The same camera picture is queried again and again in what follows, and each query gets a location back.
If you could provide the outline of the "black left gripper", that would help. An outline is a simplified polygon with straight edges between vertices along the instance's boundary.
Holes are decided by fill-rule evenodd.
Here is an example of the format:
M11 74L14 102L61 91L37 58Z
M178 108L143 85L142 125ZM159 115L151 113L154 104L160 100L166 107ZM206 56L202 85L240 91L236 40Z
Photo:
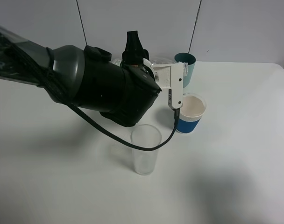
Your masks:
M111 54L97 47L86 46L84 56L84 75L73 103L99 111L121 126L138 123L161 92L154 78L139 67L144 58L149 60L149 52L138 31L127 32L122 67L111 63Z

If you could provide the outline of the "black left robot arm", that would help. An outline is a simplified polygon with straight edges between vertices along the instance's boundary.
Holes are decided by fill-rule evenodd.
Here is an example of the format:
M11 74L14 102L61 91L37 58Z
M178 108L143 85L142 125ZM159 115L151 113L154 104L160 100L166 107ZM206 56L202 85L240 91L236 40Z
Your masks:
M121 126L134 126L161 92L143 65L139 49L134 63L119 67L98 47L65 45L50 49L0 26L0 79L41 88L59 85L75 106L98 111Z

